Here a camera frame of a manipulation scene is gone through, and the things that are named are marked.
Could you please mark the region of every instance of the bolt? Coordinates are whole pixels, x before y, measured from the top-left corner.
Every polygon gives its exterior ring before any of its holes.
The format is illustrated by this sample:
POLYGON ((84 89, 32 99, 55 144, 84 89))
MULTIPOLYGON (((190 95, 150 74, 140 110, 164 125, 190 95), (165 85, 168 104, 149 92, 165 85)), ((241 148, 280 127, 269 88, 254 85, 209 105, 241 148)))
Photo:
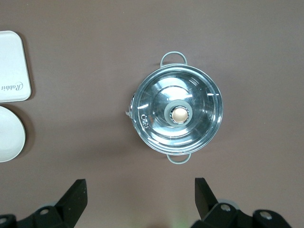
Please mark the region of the bolt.
POLYGON ((227 204, 222 204, 220 208, 224 211, 231 211, 231 208, 227 204))
POLYGON ((265 219, 268 219, 268 220, 272 219, 272 216, 267 211, 261 211, 260 215, 265 219))
POLYGON ((5 223, 7 220, 8 220, 7 218, 0 218, 0 224, 5 223))
POLYGON ((39 214, 40 215, 45 215, 45 214, 48 214, 48 212, 49 212, 49 209, 43 209, 43 210, 41 210, 40 212, 39 212, 39 214))

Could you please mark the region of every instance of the white tray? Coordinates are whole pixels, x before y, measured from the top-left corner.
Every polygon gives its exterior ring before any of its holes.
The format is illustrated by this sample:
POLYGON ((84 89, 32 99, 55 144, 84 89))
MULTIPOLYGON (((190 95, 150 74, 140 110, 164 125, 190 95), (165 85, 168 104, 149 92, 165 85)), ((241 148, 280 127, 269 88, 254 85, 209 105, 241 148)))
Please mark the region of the white tray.
POLYGON ((0 31, 0 103, 24 101, 31 88, 21 38, 0 31))

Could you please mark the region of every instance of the metal handle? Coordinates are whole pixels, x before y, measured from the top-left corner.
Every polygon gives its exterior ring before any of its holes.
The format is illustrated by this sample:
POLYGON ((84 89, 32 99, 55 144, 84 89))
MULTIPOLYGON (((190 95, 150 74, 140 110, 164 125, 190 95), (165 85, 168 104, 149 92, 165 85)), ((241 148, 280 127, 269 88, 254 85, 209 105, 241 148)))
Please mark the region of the metal handle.
POLYGON ((163 64, 164 59, 165 59, 168 55, 171 55, 171 54, 177 54, 177 55, 181 56, 182 59, 184 60, 184 63, 183 63, 183 64, 185 64, 185 65, 188 64, 188 63, 187 63, 187 60, 186 60, 186 57, 185 57, 181 52, 178 52, 178 51, 171 51, 171 52, 168 52, 166 55, 164 55, 164 56, 162 57, 162 59, 161 59, 161 68, 162 68, 163 66, 165 66, 165 65, 163 64))
POLYGON ((131 107, 129 106, 129 111, 125 111, 125 114, 131 119, 131 107))
POLYGON ((171 161, 173 164, 176 164, 176 165, 185 164, 187 161, 189 161, 190 157, 191 157, 191 154, 188 154, 188 157, 185 158, 184 160, 182 160, 182 161, 174 161, 174 160, 172 160, 172 158, 170 157, 170 155, 167 154, 168 160, 171 161))

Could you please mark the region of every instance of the brown background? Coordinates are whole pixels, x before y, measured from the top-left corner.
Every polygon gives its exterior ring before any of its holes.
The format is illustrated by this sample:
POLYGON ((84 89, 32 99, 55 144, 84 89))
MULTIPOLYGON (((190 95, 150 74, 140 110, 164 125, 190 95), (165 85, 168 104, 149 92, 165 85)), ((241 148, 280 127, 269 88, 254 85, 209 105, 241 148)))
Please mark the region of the brown background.
POLYGON ((0 164, 0 214, 22 219, 86 178, 77 228, 187 228, 205 177, 245 213, 303 226, 304 1, 1 0, 0 30, 22 37, 33 90, 2 105, 27 142, 0 164), (124 114, 172 50, 224 102, 217 135, 184 165, 146 146, 124 114))

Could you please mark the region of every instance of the glass lid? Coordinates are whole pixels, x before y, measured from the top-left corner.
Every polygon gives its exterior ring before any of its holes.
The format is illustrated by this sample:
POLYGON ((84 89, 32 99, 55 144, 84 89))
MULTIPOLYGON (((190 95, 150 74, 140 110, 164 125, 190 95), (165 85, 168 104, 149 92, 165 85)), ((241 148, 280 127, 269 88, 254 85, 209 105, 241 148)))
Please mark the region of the glass lid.
POLYGON ((153 149, 170 155, 205 146, 217 132, 223 114, 221 95, 211 78, 181 64, 149 75, 131 105, 140 137, 153 149))

